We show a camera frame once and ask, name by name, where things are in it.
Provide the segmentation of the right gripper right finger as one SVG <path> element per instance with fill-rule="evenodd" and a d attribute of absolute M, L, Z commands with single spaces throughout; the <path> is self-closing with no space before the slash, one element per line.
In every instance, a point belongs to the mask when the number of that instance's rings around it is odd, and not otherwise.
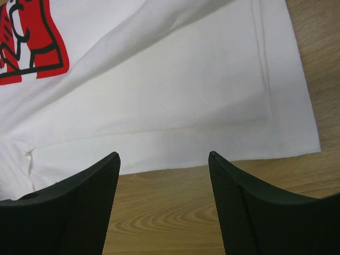
<path fill-rule="evenodd" d="M 339 195 L 269 184 L 212 151 L 209 174 L 226 254 L 339 254 Z"/>

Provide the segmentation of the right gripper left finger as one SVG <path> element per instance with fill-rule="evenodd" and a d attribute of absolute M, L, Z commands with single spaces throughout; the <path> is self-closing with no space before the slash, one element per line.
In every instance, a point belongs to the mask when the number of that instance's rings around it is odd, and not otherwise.
<path fill-rule="evenodd" d="M 1 201 L 1 254 L 102 254 L 121 160 L 91 167 L 18 200 Z"/>

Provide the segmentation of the white red printed t-shirt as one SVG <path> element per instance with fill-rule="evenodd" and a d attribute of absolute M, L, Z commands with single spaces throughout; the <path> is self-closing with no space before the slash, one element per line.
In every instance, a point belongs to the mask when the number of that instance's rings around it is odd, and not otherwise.
<path fill-rule="evenodd" d="M 286 2 L 1 5 L 1 199 L 113 151 L 122 174 L 319 152 Z"/>

